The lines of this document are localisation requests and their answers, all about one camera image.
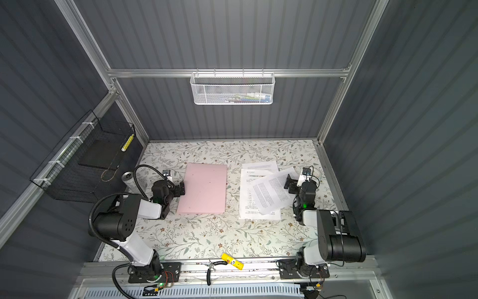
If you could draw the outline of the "pink file folder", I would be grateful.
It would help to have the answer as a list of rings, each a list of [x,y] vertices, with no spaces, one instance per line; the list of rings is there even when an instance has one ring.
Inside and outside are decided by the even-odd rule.
[[[185,194],[178,214],[223,214],[226,206],[227,165],[189,163],[184,177]]]

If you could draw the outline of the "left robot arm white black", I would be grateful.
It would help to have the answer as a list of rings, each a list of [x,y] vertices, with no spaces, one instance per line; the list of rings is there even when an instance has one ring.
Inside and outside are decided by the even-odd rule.
[[[128,258],[129,283],[172,284],[179,281],[181,263],[161,262],[157,251],[145,243],[135,227],[138,218],[164,220],[173,198],[185,194],[185,186],[183,182],[175,185],[159,180],[151,191],[151,199],[142,194],[118,193],[99,200],[88,217],[89,234]]]

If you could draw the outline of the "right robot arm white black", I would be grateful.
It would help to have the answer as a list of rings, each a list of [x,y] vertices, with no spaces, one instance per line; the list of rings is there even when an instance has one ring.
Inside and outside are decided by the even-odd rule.
[[[316,240],[300,248],[295,258],[277,261],[282,279],[325,279],[329,277],[329,265],[343,267],[366,259],[367,250],[353,213],[315,208],[317,188],[310,175],[286,178],[285,189],[295,196],[295,220],[315,228]]]

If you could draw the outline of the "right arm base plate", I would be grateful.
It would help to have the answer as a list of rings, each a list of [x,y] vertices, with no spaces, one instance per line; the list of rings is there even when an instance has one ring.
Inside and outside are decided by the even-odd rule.
[[[329,269],[326,264],[300,264],[296,259],[280,259],[275,262],[281,279],[328,279]]]

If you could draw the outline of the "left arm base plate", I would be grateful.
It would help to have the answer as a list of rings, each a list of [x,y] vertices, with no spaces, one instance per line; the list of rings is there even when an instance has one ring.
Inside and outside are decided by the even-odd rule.
[[[154,270],[152,266],[145,267],[128,267],[129,284],[146,284],[148,282],[157,283],[176,283],[179,281],[180,270],[182,264],[180,262],[161,263],[159,270]]]

